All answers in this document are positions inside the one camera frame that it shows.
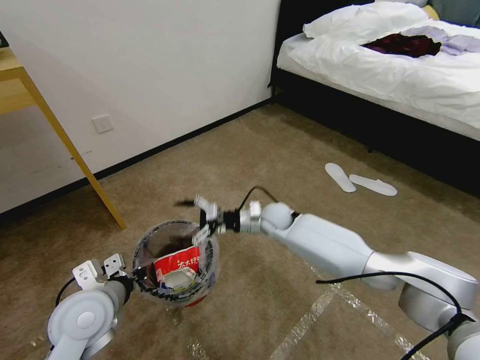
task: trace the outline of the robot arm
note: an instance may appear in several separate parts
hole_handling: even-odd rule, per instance
[[[458,301],[465,321],[449,334],[448,356],[451,360],[478,359],[480,323],[471,309],[476,303],[479,282],[469,274],[431,257],[416,253],[391,255],[371,249],[355,232],[312,214],[300,214],[277,202],[261,209],[259,202],[249,209],[221,211],[215,204],[197,196],[193,202],[202,210],[200,242],[215,230],[264,233],[314,267],[334,277],[348,277],[377,272],[414,274],[440,285]],[[421,278],[386,275],[365,278],[369,286],[393,290],[403,284],[399,306],[421,327],[436,332],[457,313],[453,301],[440,289]]]
[[[462,314],[468,316],[468,321],[447,334],[448,357],[450,360],[479,358],[480,323],[471,312],[479,282],[467,273],[415,252],[379,253],[357,233],[318,216],[300,214],[281,202],[262,209],[260,203],[254,201],[248,209],[222,211],[217,204],[197,196],[180,205],[201,209],[200,230],[192,238],[195,246],[215,231],[263,233],[334,277],[373,275],[379,271],[419,276],[396,274],[365,278],[364,281],[382,290],[393,290],[403,284],[398,302],[400,308],[411,320],[431,332],[451,323],[458,306]],[[48,337],[54,347],[48,360],[89,359],[112,340],[117,314],[134,289],[133,278],[124,269],[119,254],[107,258],[103,266],[96,260],[89,260],[73,269],[82,290],[64,299],[50,316]],[[421,278],[447,290],[457,304],[445,292]]]
[[[60,302],[48,320],[48,360],[89,359],[113,339],[117,314],[134,288],[124,269],[116,253],[103,266],[94,259],[72,270],[82,290]]]

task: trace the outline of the carpet floor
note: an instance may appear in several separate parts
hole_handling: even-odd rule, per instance
[[[381,179],[398,195],[343,192],[325,163]],[[198,221],[174,203],[201,194],[224,209],[263,185],[301,213],[360,234],[384,253],[415,251],[480,279],[480,201],[280,105],[267,105],[101,181],[128,228],[120,231],[84,187],[0,223],[1,359],[43,359],[55,297],[85,260],[113,253],[131,264],[156,224]],[[266,205],[261,193],[254,198]],[[195,307],[166,311],[137,291],[114,340],[96,359],[399,359],[427,332],[398,308],[401,289],[361,281],[315,284],[318,273],[261,235],[218,235],[220,276]],[[75,285],[70,286],[70,294]],[[422,352],[446,359],[445,338]]]

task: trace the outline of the dark red clothing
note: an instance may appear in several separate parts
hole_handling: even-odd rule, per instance
[[[436,55],[442,44],[434,42],[425,35],[405,36],[396,33],[362,46],[382,54],[407,55],[412,58],[419,58],[423,55]]]

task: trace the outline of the wooden table leg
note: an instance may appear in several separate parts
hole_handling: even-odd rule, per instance
[[[100,186],[98,180],[95,178],[95,176],[90,171],[89,167],[87,166],[84,159],[82,158],[82,156],[78,152],[77,148],[75,147],[75,145],[70,140],[69,136],[65,132],[62,125],[59,123],[59,120],[57,119],[57,117],[55,116],[53,111],[50,109],[49,105],[45,101],[45,99],[42,96],[42,94],[40,93],[40,91],[37,89],[37,86],[32,81],[32,79],[30,78],[27,71],[24,68],[22,70],[23,71],[19,74],[20,75],[19,79],[22,82],[23,86],[30,93],[30,95],[33,98],[33,100],[35,101],[36,105],[40,108],[41,112],[46,117],[46,119],[50,123],[51,127],[55,130],[56,134],[61,139],[63,144],[66,146],[66,148],[70,152],[73,159],[76,161],[76,163],[78,164],[80,169],[83,171],[86,178],[90,182],[91,186],[95,189],[96,193],[98,194],[100,199],[103,201],[103,203],[105,204],[108,211],[110,211],[110,214],[114,217],[114,219],[118,223],[118,226],[120,226],[120,228],[122,230],[126,229],[127,226],[126,226],[125,222],[123,221],[122,217],[117,212],[117,209],[115,209],[114,205],[110,202],[110,199],[107,197],[107,194],[105,194],[105,192],[104,192],[103,188]]]

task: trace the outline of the electrical outlet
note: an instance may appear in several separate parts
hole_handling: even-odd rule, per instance
[[[114,129],[112,120],[110,120],[110,115],[94,117],[91,120],[93,121],[93,124],[95,125],[95,129],[99,134]]]

